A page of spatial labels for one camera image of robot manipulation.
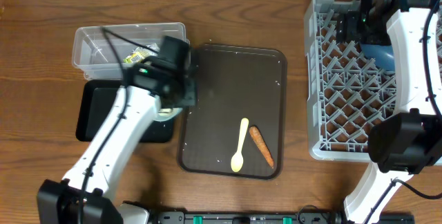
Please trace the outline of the blue plate bowl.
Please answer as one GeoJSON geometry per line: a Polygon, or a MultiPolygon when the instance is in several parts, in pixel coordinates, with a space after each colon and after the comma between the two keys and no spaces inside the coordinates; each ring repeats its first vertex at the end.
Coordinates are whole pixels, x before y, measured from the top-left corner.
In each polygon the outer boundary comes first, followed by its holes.
{"type": "Polygon", "coordinates": [[[395,71],[394,52],[392,46],[361,44],[361,50],[367,58],[374,59],[377,67],[386,71],[395,71]]]}

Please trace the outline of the small bowl of rice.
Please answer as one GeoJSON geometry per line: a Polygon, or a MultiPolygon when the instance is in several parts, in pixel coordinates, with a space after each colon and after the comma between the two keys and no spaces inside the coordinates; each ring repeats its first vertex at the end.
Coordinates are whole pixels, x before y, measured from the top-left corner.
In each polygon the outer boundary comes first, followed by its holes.
{"type": "Polygon", "coordinates": [[[167,108],[160,109],[157,117],[154,119],[156,122],[166,122],[173,119],[175,116],[182,112],[182,108],[167,108]]]}

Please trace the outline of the yellow green snack wrapper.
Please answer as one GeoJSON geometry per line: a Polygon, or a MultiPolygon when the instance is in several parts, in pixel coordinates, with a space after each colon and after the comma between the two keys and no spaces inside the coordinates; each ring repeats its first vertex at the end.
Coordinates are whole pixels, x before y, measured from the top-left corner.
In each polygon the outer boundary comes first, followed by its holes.
{"type": "Polygon", "coordinates": [[[151,50],[134,50],[131,54],[129,54],[126,58],[123,59],[125,64],[133,64],[141,62],[143,59],[149,56],[156,56],[157,54],[151,50]]]}

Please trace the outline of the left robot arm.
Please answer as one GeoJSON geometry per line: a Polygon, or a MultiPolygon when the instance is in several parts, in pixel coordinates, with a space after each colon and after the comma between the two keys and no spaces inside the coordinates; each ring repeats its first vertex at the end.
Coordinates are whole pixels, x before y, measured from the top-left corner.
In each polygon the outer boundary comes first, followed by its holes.
{"type": "Polygon", "coordinates": [[[113,204],[122,173],[153,122],[174,118],[197,102],[188,58],[190,45],[165,36],[143,62],[125,66],[115,101],[81,158],[61,181],[45,180],[37,192],[40,223],[148,223],[137,203],[113,204]]]}

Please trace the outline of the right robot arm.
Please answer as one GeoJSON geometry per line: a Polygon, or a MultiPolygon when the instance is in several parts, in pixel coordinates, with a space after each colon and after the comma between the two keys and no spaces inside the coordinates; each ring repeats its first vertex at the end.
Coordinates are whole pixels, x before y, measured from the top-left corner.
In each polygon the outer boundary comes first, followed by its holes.
{"type": "Polygon", "coordinates": [[[346,223],[377,223],[400,186],[441,159],[441,75],[436,27],[441,0],[357,0],[338,18],[336,39],[375,48],[394,59],[393,114],[370,130],[369,164],[343,202],[346,223]]]}

